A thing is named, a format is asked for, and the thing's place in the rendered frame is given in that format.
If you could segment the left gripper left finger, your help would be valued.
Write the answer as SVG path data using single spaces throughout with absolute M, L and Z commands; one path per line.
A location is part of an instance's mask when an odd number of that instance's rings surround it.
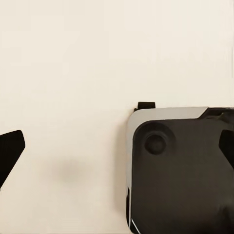
M 0 135 L 0 188 L 25 149 L 21 130 Z

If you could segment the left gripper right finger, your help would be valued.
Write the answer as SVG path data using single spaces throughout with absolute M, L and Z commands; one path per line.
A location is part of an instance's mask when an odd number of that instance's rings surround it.
M 234 169 L 234 132 L 223 130 L 219 138 L 218 146 Z

